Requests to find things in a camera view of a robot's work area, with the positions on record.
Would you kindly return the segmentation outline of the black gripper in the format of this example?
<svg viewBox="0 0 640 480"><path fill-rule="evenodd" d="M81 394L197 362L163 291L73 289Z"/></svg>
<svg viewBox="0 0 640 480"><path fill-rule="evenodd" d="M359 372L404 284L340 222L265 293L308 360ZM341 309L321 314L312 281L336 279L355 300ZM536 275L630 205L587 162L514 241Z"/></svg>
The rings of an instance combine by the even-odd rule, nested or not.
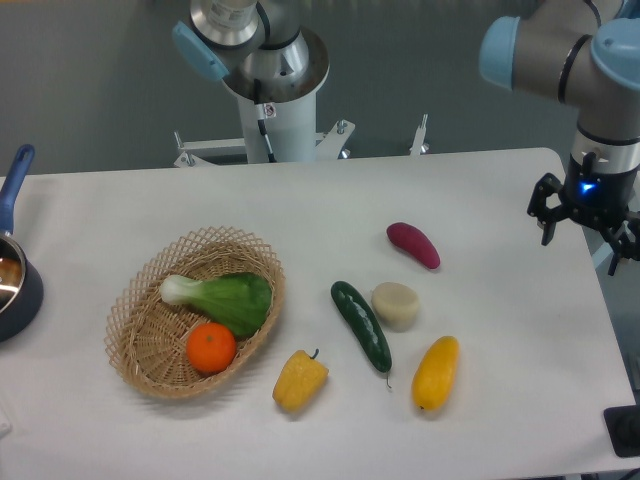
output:
<svg viewBox="0 0 640 480"><path fill-rule="evenodd" d="M564 185L546 173L534 186L527 214L542 230L541 245L554 238L556 224L570 219L599 231L612 249L608 275L614 276L621 260L639 260L639 212L629 208L638 168L623 173L595 170L595 154L587 154L587 173L583 165L570 157ZM559 204L549 207L556 196Z"/></svg>

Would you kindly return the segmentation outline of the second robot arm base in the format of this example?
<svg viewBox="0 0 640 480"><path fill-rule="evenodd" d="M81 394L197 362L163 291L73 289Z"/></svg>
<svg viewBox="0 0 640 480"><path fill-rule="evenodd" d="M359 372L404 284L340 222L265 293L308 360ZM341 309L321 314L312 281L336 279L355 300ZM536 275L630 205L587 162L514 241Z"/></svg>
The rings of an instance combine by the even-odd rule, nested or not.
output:
<svg viewBox="0 0 640 480"><path fill-rule="evenodd" d="M285 103L315 92L328 51L300 21L298 1L192 1L172 39L201 77L255 103Z"/></svg>

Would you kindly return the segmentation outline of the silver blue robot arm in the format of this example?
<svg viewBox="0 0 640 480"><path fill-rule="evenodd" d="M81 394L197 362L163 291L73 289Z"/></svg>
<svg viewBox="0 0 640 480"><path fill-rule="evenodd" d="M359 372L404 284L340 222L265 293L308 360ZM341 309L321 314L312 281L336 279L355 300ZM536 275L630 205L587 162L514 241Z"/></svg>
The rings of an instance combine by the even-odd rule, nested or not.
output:
<svg viewBox="0 0 640 480"><path fill-rule="evenodd" d="M608 273L639 258L639 4L545 1L527 19L501 17L487 30L479 72L488 82L577 109L564 179L545 174L527 213L548 244L569 219L611 249Z"/></svg>

